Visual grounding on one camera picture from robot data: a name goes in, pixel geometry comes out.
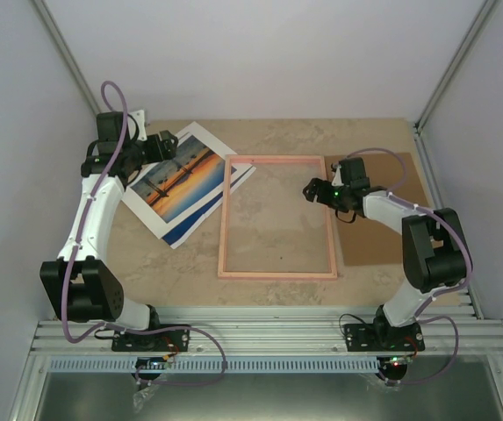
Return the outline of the pink picture frame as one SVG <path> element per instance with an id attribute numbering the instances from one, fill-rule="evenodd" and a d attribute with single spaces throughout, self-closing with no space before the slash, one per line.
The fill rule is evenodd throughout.
<path id="1" fill-rule="evenodd" d="M 228 165 L 251 170 L 240 186 L 227 175 L 219 231 L 223 280 L 333 281 L 337 277 L 332 217 L 308 202 L 304 187 L 324 178 L 320 155 L 232 154 Z"/>

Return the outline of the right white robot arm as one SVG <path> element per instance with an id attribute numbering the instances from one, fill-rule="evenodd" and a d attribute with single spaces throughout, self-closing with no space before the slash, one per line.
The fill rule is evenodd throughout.
<path id="1" fill-rule="evenodd" d="M 419 317 L 438 297 L 463 288 L 472 270 L 471 257 L 456 212 L 430 210 L 373 186 L 363 159 L 333 165 L 334 178 L 313 178 L 303 189 L 309 202 L 336 213 L 351 213 L 384 225 L 401 237 L 405 280 L 396 294 L 377 308 L 372 322 L 357 319 L 341 326 L 350 352 L 406 352 L 424 349 Z"/>

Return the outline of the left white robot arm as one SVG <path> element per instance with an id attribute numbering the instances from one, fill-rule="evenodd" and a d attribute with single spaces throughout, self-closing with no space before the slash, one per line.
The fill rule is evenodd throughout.
<path id="1" fill-rule="evenodd" d="M 40 279 L 62 322 L 96 322 L 115 331 L 132 332 L 143 350 L 162 342 L 159 316 L 151 305 L 125 296 L 123 286 L 106 265 L 111 225 L 126 188 L 143 166 L 169 161 L 178 139 L 169 131 L 147 135 L 145 112 L 97 115 L 97 139 L 81 165 L 82 192 L 75 220 L 55 260 L 42 263 Z"/>

